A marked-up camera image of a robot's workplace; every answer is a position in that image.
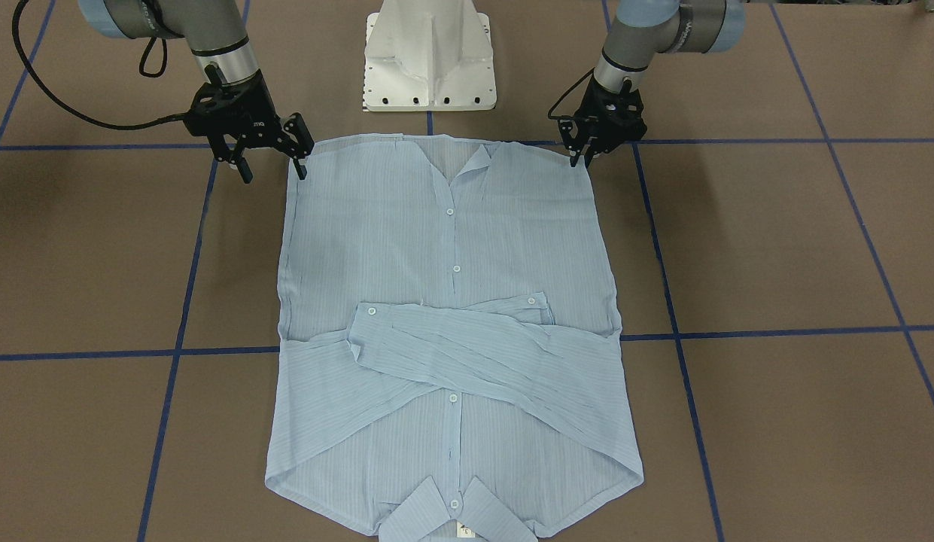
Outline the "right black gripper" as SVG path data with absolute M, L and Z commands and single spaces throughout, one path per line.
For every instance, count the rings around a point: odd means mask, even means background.
M 261 71 L 236 84 L 202 85 L 187 111 L 185 126 L 192 136 L 206 138 L 213 157 L 226 160 L 245 184 L 254 180 L 245 158 L 245 150 L 253 148 L 285 152 L 298 179 L 306 179 L 306 159 L 315 141 L 301 113 L 292 113 L 281 123 Z

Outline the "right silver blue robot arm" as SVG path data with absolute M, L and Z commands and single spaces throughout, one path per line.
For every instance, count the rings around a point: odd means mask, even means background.
M 216 161 L 253 179 L 246 150 L 271 148 L 291 158 L 298 178 L 313 140 L 301 113 L 276 113 L 263 72 L 233 1 L 81 1 L 79 10 L 110 38 L 185 40 L 205 76 L 181 122 L 208 141 Z

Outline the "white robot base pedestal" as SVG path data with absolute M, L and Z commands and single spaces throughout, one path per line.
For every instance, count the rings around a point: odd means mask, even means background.
M 473 112 L 497 106 L 487 14 L 473 1 L 385 1 L 367 15 L 367 112 Z

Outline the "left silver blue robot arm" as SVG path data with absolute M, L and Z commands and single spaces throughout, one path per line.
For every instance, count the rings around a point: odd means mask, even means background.
M 743 1 L 622 1 L 600 58 L 549 108 L 570 165 L 645 137 L 640 83 L 659 54 L 721 53 L 746 24 Z

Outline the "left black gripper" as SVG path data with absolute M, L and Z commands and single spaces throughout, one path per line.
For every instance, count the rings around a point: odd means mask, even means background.
M 558 116 L 561 143 L 570 155 L 570 167 L 577 167 L 580 155 L 585 169 L 599 154 L 608 154 L 625 143 L 635 143 L 646 135 L 644 104 L 638 89 L 625 80 L 621 90 L 611 92 L 593 75 L 583 75 L 558 99 L 563 101 L 584 81 L 589 81 L 580 106 L 573 114 Z

